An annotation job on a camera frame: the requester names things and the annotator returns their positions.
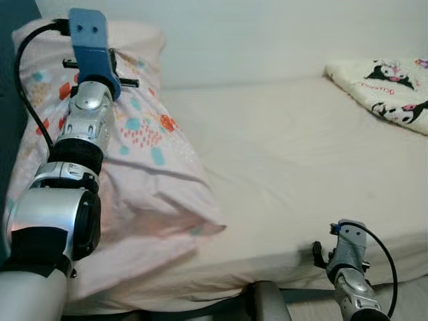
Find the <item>pink patterned pillow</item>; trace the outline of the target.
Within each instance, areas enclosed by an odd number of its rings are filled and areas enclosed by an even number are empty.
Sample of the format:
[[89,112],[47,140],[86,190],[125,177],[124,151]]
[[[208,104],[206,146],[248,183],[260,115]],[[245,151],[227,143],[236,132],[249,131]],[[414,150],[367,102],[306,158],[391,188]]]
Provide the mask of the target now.
[[[115,104],[115,126],[103,171],[101,240],[76,264],[71,299],[79,300],[171,263],[225,229],[201,159],[167,108],[161,91],[163,31],[138,22],[108,23],[117,73],[137,79]],[[61,67],[74,57],[70,37],[47,31],[25,49],[19,75],[27,97],[52,138],[66,124],[77,71]],[[46,158],[42,132],[28,118],[6,195],[14,205]]]

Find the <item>white mattress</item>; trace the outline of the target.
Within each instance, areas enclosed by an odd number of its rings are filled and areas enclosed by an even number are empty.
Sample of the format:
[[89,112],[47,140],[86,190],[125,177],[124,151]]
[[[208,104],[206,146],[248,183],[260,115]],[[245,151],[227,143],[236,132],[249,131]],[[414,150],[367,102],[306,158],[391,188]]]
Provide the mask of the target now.
[[272,281],[330,290],[312,242],[366,224],[398,278],[427,269],[427,138],[377,120],[330,80],[308,78],[159,96],[206,168],[226,228],[186,259],[66,306],[70,315],[186,312]]

